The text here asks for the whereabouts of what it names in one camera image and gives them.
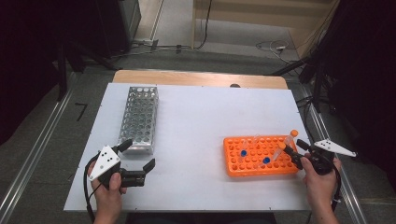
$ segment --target floor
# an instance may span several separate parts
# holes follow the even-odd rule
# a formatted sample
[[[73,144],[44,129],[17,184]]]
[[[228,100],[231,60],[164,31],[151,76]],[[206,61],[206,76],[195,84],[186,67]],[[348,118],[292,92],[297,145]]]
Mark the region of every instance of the floor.
[[[191,0],[142,0],[140,3],[142,16],[148,19],[142,21],[143,25],[136,35],[137,42],[150,43],[158,39],[159,45],[190,44]],[[201,24],[205,25],[205,22],[196,22],[197,29],[201,29]],[[201,37],[199,32],[196,34],[197,45],[200,44]],[[113,59],[113,63],[125,69],[149,68],[264,75],[282,68],[287,64],[285,61],[299,60],[288,30],[282,27],[210,21],[207,34],[208,38],[200,52],[186,51],[176,55],[171,50],[164,50],[143,54],[142,52],[149,50],[138,48],[133,49],[128,55]],[[270,43],[288,43],[288,46],[283,52],[272,52]],[[106,84],[111,82],[114,72],[89,60],[87,65],[84,74],[71,73],[70,92],[63,102],[56,103],[57,88],[54,88],[26,118],[14,136],[0,146],[2,199],[13,192],[21,194],[14,198],[15,202],[11,206],[2,203],[0,223],[89,221],[84,213],[65,213],[63,206]],[[300,72],[301,68],[298,68],[282,76],[287,80],[296,100],[310,95],[312,88],[309,84],[302,85],[298,82],[297,75]],[[81,113],[78,104],[89,105],[81,120],[77,120]],[[309,112],[307,123],[314,137],[331,137],[340,145],[351,148],[342,119],[330,113],[326,105],[321,106],[323,108],[320,115],[312,109]],[[53,113],[59,113],[61,116],[56,118]],[[41,139],[43,144],[38,144],[37,139]],[[35,155],[29,154],[33,151],[38,152]],[[37,164],[24,167],[26,158],[34,156],[40,159]],[[352,192],[344,191],[345,200],[354,200],[348,195],[355,195],[358,201],[358,207],[351,207],[348,202],[337,206],[336,215],[340,221],[393,223],[396,218],[396,196],[384,172],[369,162],[340,158],[348,181],[344,185],[353,188]],[[17,175],[26,175],[29,181],[19,186],[11,186],[15,184]],[[303,223],[308,215],[309,213],[301,212],[276,213],[276,221]],[[125,214],[122,214],[120,223],[123,220]]]

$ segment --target white table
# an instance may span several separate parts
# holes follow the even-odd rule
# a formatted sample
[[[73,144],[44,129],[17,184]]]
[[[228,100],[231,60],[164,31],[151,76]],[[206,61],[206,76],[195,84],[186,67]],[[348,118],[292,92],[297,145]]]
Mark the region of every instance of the white table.
[[[83,169],[103,145],[117,144],[130,86],[154,85],[108,84],[65,211],[86,210]],[[225,170],[224,137],[287,134],[296,129],[298,138],[308,142],[290,91],[171,85],[158,85],[158,91],[154,155],[120,155],[121,167],[127,170],[140,170],[156,159],[145,187],[129,188],[122,197],[125,211],[309,210],[304,171],[229,177]],[[95,209],[94,199],[91,203]]]

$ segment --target person's hand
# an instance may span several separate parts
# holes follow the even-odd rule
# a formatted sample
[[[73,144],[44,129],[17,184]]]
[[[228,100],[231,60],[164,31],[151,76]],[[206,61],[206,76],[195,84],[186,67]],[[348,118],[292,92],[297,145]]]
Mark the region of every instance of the person's hand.
[[[335,171],[327,175],[318,175],[311,161],[303,157],[301,163],[305,169],[304,182],[307,188],[307,200],[312,208],[312,213],[318,223],[338,223],[331,207],[332,194],[337,183]],[[341,162],[334,159],[337,170],[341,169]]]
[[[88,175],[91,174],[95,161],[91,163],[88,169]],[[91,182],[92,189],[98,188],[100,182],[94,179]],[[95,224],[98,223],[116,223],[122,208],[121,194],[126,193],[126,188],[121,188],[121,177],[119,173],[111,176],[109,188],[101,185],[94,193],[96,198],[96,218]]]

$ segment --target gray floor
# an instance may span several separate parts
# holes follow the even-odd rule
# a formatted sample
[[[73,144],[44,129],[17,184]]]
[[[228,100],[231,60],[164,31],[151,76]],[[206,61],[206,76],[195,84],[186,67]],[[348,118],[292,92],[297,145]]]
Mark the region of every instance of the gray floor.
[[[175,1],[168,0],[165,3],[170,4],[175,3]],[[169,24],[165,22],[166,18],[170,16],[163,11],[162,23],[159,24],[156,37],[160,39],[162,45],[188,44],[185,43],[187,35],[183,39],[177,40],[175,38],[179,38],[180,35],[172,34],[170,27],[164,28],[166,24]],[[234,27],[228,27],[227,29],[237,29],[236,27],[239,25],[235,24]],[[279,28],[278,32],[276,32],[276,29],[270,29],[271,31],[267,32],[267,34],[274,32],[276,35],[273,38],[267,36],[262,41],[276,40],[282,38],[282,36],[289,38],[287,33],[282,33],[282,29]],[[246,43],[246,38],[238,35],[233,37],[235,40],[230,40],[228,43],[234,45],[233,49],[243,49],[238,51],[231,50],[223,45],[217,45],[214,40],[220,37],[215,37],[215,34],[210,33],[209,36],[211,37],[208,38],[208,45],[205,45],[207,49],[200,51],[182,51],[181,54],[176,54],[174,51],[167,50],[150,54],[126,55],[113,59],[112,62],[124,69],[163,69],[248,75],[270,74],[285,65],[273,53],[255,48],[255,42],[260,42],[260,38],[254,37],[257,40],[251,41],[249,47],[247,47],[248,44],[243,44]],[[131,53],[141,51],[146,50],[134,49]],[[287,60],[296,59],[295,52],[290,55],[283,55],[282,53],[282,56],[285,56]],[[66,213],[63,208],[73,180],[73,174],[88,140],[106,84],[111,82],[114,71],[108,71],[91,61],[87,64],[88,67],[84,74],[76,74],[76,84],[66,102],[66,107],[44,147],[38,165],[32,170],[32,176],[8,223],[89,222],[86,213]],[[297,81],[296,72],[299,71],[300,69],[297,69],[297,71],[292,71],[283,76],[288,81],[289,88],[293,91],[296,99],[305,95],[305,86]],[[2,198],[6,196],[8,187],[21,169],[21,165],[28,157],[29,152],[35,147],[36,139],[56,106],[57,93],[57,87],[55,87],[25,119],[12,138],[0,146],[0,194]],[[88,105],[79,121],[77,119],[82,108],[75,103]],[[341,146],[351,148],[348,131],[342,119],[331,115],[326,105],[322,107],[322,117],[326,123],[329,136]],[[308,123],[309,128],[315,134],[315,138],[318,139],[316,127],[310,117]],[[367,223],[393,223],[396,218],[394,213],[396,197],[384,172],[367,162],[353,161],[346,157],[341,159],[344,170],[347,172],[353,189],[359,198]],[[342,223],[353,223],[345,203],[337,206],[336,215]],[[308,213],[301,212],[276,213],[278,223],[304,223],[307,216]],[[122,215],[120,223],[124,219],[125,214]]]

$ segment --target power cord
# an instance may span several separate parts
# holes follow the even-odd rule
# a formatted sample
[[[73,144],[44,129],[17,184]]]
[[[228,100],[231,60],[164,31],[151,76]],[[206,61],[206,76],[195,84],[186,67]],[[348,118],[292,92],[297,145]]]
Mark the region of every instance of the power cord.
[[[92,157],[90,159],[90,161],[87,163],[87,165],[85,166],[85,169],[84,169],[84,176],[83,176],[85,202],[87,203],[87,211],[88,211],[88,215],[90,216],[92,223],[95,221],[95,214],[93,213],[93,210],[91,207],[91,202],[90,202],[91,196],[93,193],[91,194],[91,196],[88,196],[88,184],[87,184],[88,178],[87,178],[87,176],[88,176],[88,169],[90,168],[91,163],[93,163],[94,161],[97,161],[99,154],[100,154],[100,152],[96,156]]]

